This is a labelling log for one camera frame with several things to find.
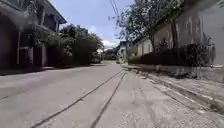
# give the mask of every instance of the sky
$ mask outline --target sky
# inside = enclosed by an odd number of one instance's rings
[[[119,40],[115,34],[115,21],[108,20],[115,16],[110,0],[50,0],[68,24],[80,25],[87,28],[89,32],[98,34],[107,48],[115,47]],[[115,0],[118,11],[121,12],[134,0]]]

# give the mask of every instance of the shrub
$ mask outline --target shrub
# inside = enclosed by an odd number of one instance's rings
[[[63,68],[73,64],[72,54],[66,47],[69,41],[57,35],[51,35],[45,40],[49,66]]]
[[[203,44],[190,44],[177,49],[152,52],[130,59],[130,64],[208,66],[208,54]]]

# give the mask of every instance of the building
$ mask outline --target building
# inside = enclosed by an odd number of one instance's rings
[[[0,67],[44,66],[46,48],[37,35],[56,33],[64,23],[48,0],[0,0]]]

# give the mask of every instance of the road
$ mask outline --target road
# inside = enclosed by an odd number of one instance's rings
[[[1,76],[1,128],[216,128],[114,62]]]

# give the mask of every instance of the white cloud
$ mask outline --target white cloud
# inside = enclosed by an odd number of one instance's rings
[[[103,34],[100,33],[98,31],[98,29],[95,27],[95,26],[91,26],[88,30],[90,33],[95,33],[97,34],[99,37],[103,37]],[[111,49],[111,48],[114,48],[116,47],[118,44],[119,44],[119,40],[112,40],[112,41],[109,41],[109,40],[103,40],[102,41],[104,46],[105,46],[105,49]]]
[[[95,27],[95,26],[91,26],[90,28],[89,28],[89,30],[88,30],[90,33],[95,33],[95,34],[97,34],[99,37],[101,37],[102,38],[102,36],[103,36],[103,34],[102,33],[100,33],[99,31],[98,31],[98,29]]]
[[[105,49],[114,48],[118,45],[118,42],[111,42],[111,41],[108,41],[108,40],[103,40],[102,42],[105,46]]]

